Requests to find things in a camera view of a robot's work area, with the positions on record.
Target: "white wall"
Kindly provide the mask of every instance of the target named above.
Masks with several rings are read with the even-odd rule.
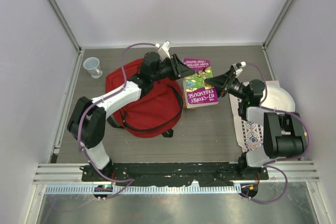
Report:
[[[280,84],[312,131],[313,158],[336,211],[335,0],[296,0],[269,47]]]
[[[0,220],[24,223],[76,52],[46,0],[0,0]]]
[[[56,0],[81,46],[264,42],[286,0]]]

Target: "white cup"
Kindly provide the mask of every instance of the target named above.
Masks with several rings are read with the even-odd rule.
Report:
[[[103,74],[103,71],[100,69],[99,59],[96,57],[87,58],[83,63],[83,67],[89,72],[92,78],[99,78]]]

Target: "red bag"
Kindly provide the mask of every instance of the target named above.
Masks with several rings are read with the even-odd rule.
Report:
[[[141,62],[142,59],[138,59],[124,66],[127,78],[138,72]],[[106,93],[123,83],[124,78],[119,68],[106,77]],[[114,119],[121,126],[117,126],[113,119],[108,119],[108,122],[111,126],[125,128],[138,137],[154,137],[160,134],[164,137],[172,137],[172,127],[179,121],[182,107],[183,100],[179,84],[166,78],[156,81],[154,88],[143,98],[114,112]]]

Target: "patterned towel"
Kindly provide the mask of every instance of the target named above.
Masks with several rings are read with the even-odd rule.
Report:
[[[280,86],[278,81],[266,81],[266,84],[275,84]],[[242,120],[242,118],[238,115],[239,99],[231,94],[229,95],[229,98],[235,125],[237,143],[240,148],[242,148],[242,152],[248,152],[258,148],[260,145],[262,145],[264,127],[257,123]]]

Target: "white bowl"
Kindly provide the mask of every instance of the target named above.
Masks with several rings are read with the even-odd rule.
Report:
[[[274,84],[267,84],[267,98],[261,106],[270,109],[295,112],[295,102],[292,96],[286,90]]]

